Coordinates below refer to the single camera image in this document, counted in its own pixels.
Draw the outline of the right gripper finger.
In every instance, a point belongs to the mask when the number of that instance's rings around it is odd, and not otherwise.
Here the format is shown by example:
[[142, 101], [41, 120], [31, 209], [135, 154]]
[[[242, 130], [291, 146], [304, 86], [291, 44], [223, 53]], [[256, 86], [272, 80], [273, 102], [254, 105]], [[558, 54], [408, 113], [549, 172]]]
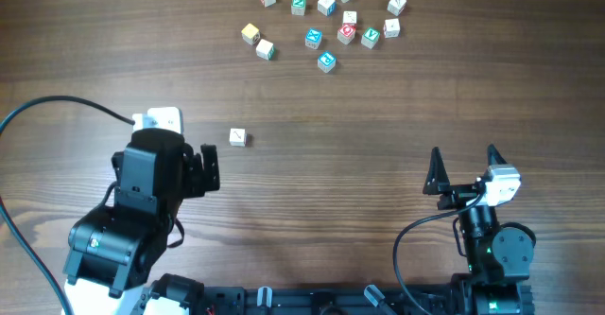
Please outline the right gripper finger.
[[507, 161], [501, 156], [494, 144], [489, 144], [487, 147], [488, 165], [505, 165]]
[[451, 190], [450, 181], [438, 147], [431, 150], [429, 169], [423, 186], [425, 195], [441, 195]]

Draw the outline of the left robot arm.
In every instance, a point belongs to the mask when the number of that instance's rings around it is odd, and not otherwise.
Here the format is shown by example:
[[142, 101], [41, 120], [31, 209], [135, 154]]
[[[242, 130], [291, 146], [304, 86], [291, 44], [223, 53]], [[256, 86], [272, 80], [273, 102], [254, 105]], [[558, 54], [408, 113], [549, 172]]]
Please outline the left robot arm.
[[220, 188], [217, 149], [194, 151], [174, 131], [135, 131], [112, 156], [115, 181], [107, 196], [72, 227], [63, 268], [71, 314], [128, 314], [153, 265], [181, 229], [186, 199]]

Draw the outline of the green V block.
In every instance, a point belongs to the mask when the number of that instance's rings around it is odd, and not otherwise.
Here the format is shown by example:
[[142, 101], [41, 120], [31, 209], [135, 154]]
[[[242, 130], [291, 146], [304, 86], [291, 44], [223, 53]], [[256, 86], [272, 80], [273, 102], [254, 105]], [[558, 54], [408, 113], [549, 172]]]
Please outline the green V block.
[[373, 28], [373, 27], [369, 27], [365, 30], [365, 32], [362, 35], [361, 38], [361, 43], [366, 46], [369, 49], [373, 49], [376, 44], [378, 43], [380, 38], [380, 31]]

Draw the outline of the small white block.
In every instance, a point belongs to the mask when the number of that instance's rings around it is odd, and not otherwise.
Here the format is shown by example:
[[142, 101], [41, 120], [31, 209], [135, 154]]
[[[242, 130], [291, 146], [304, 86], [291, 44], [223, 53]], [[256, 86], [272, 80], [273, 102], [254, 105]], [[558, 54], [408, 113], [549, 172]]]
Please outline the small white block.
[[348, 26], [357, 25], [357, 12], [353, 10], [345, 10], [343, 12], [342, 24]]

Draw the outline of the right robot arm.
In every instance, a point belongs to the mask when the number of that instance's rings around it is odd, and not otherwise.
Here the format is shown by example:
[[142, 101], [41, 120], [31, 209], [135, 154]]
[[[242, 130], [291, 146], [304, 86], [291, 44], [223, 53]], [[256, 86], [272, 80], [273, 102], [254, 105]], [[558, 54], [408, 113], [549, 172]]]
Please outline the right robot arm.
[[488, 167], [470, 184], [451, 184], [441, 151], [433, 148], [423, 193], [437, 195], [440, 210], [453, 211], [458, 253], [469, 265], [452, 283], [462, 314], [533, 314], [529, 278], [537, 238], [517, 222], [500, 223], [496, 208], [514, 199], [521, 186], [517, 168], [495, 146], [487, 148]]

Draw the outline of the blue C block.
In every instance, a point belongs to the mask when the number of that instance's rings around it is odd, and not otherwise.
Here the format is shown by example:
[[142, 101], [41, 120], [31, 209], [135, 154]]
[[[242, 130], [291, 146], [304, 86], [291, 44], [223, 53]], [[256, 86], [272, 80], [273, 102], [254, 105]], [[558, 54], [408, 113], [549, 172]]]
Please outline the blue C block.
[[318, 58], [318, 68], [324, 73], [329, 73], [332, 71], [336, 64], [337, 58], [328, 51], [322, 53]]

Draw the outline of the blue X block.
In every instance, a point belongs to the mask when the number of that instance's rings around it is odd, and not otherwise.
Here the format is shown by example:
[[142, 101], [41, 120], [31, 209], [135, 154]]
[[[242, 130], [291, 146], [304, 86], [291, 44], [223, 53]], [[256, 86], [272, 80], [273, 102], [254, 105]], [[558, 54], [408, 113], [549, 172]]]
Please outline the blue X block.
[[304, 38], [305, 45], [314, 50], [320, 47], [321, 40], [322, 32], [314, 28], [310, 28]]

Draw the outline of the red Q block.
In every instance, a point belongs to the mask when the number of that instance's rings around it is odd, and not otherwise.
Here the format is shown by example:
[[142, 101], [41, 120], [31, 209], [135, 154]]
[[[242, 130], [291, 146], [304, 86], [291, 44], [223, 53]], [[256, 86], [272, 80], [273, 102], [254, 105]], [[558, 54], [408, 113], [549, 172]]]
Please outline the red Q block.
[[337, 31], [337, 39], [343, 44], [349, 44], [355, 36], [355, 26], [344, 24]]

